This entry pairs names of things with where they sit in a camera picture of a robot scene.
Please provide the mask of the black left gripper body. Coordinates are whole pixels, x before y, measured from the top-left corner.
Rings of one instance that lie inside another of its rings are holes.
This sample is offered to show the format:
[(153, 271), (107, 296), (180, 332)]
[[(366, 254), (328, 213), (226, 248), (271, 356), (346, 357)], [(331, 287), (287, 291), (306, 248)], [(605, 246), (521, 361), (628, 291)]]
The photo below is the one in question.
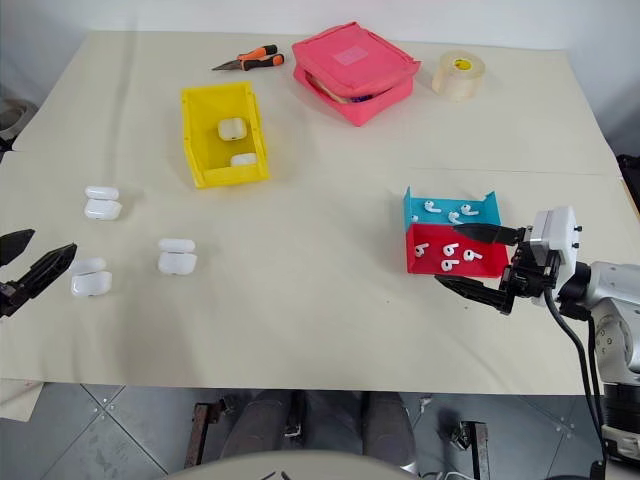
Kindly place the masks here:
[(1, 283), (1, 316), (12, 316), (24, 304), (24, 291), (21, 283), (10, 281)]

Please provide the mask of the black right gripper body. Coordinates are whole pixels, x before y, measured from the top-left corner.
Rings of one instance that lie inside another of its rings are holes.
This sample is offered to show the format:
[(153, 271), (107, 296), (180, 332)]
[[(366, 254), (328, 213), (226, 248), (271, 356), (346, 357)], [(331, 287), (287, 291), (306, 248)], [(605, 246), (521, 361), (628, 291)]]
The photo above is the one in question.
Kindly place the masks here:
[(532, 242), (533, 227), (521, 228), (511, 263), (503, 271), (499, 289), (504, 293), (499, 311), (510, 313), (516, 297), (539, 298), (556, 286), (561, 256), (545, 244)]

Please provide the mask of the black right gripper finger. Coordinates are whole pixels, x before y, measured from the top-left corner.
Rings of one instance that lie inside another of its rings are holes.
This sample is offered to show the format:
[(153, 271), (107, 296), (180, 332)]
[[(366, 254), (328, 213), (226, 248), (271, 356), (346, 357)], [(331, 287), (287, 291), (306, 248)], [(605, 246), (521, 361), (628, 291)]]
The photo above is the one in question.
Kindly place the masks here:
[(477, 242), (486, 244), (502, 244), (515, 246), (519, 244), (525, 236), (526, 228), (510, 228), (501, 225), (485, 223), (467, 223), (455, 225), (454, 231), (460, 235)]
[(435, 275), (434, 278), (441, 285), (467, 300), (493, 307), (505, 315), (511, 313), (508, 296), (504, 291), (489, 288), (482, 282), (467, 277)]

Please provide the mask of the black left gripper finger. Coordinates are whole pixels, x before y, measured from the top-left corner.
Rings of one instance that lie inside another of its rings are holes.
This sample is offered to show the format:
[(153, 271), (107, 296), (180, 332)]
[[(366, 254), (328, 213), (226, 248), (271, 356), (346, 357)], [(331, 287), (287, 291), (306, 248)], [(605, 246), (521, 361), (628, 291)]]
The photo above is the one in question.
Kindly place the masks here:
[(5, 266), (21, 255), (33, 237), (33, 229), (24, 229), (0, 237), (0, 265)]
[(19, 280), (11, 282), (12, 301), (27, 301), (36, 298), (49, 285), (68, 270), (77, 251), (71, 243), (51, 250), (34, 263)]

